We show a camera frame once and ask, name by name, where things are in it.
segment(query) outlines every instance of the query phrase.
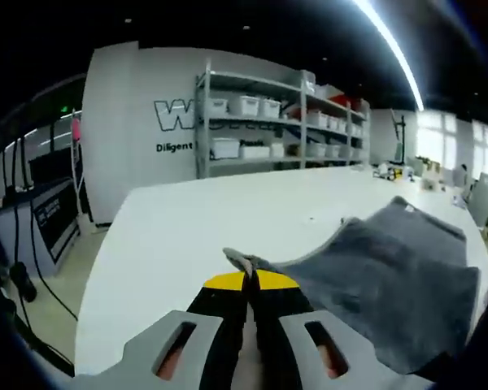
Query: led light strip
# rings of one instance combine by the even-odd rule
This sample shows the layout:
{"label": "led light strip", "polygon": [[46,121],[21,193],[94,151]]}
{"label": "led light strip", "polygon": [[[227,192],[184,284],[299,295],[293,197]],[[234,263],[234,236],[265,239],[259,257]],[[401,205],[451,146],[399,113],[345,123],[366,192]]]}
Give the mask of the led light strip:
{"label": "led light strip", "polygon": [[358,8],[373,22],[374,26],[376,26],[377,31],[383,36],[386,42],[389,44],[390,49],[396,56],[396,59],[399,62],[399,66],[403,69],[405,76],[407,77],[407,81],[410,84],[410,88],[412,93],[414,94],[414,99],[416,99],[417,108],[419,111],[423,111],[425,108],[423,107],[423,101],[421,100],[420,91],[417,88],[416,79],[408,66],[407,59],[403,55],[403,52],[399,48],[398,42],[392,36],[390,30],[385,26],[383,20],[381,20],[380,16],[376,13],[373,6],[368,2],[368,0],[351,0]]}

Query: floor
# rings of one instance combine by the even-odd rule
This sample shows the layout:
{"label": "floor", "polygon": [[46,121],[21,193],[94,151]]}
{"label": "floor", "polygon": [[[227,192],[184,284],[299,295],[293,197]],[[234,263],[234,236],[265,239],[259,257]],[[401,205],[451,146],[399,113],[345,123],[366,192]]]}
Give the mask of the floor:
{"label": "floor", "polygon": [[[79,314],[85,285],[105,235],[106,233],[102,232],[78,238],[59,273],[46,278],[52,290],[76,315]],[[485,243],[488,249],[488,237],[485,237]],[[39,279],[33,279],[33,282],[38,296],[35,301],[26,302],[25,305],[34,333],[74,362],[76,321],[49,294]],[[11,298],[17,302],[20,316],[23,318],[15,288],[7,290]]]}

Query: chair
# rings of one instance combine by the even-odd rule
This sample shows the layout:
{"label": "chair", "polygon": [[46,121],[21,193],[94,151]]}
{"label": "chair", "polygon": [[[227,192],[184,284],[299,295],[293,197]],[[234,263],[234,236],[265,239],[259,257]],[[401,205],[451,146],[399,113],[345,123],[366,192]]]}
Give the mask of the chair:
{"label": "chair", "polygon": [[479,181],[475,184],[468,211],[478,228],[484,228],[488,219],[488,175],[481,173]]}

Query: gray cloth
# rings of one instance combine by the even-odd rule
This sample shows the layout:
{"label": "gray cloth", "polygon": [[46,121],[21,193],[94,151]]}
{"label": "gray cloth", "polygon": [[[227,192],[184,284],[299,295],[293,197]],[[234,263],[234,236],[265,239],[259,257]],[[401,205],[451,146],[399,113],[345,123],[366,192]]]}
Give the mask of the gray cloth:
{"label": "gray cloth", "polygon": [[380,362],[409,374],[440,353],[456,355],[464,347],[479,270],[435,261],[438,253],[456,258],[461,249],[455,247],[464,250],[463,235],[455,234],[451,241],[455,255],[450,256],[447,246],[430,250],[426,242],[419,247],[419,240],[404,240],[402,232],[378,229],[376,221],[385,229],[385,222],[391,220],[393,227],[405,226],[415,236],[433,234],[436,228],[445,232],[443,223],[418,210],[410,222],[398,206],[393,207],[401,201],[394,200],[373,220],[350,219],[302,261],[272,265],[250,259],[256,268],[296,280],[316,310],[337,315],[373,343]]}

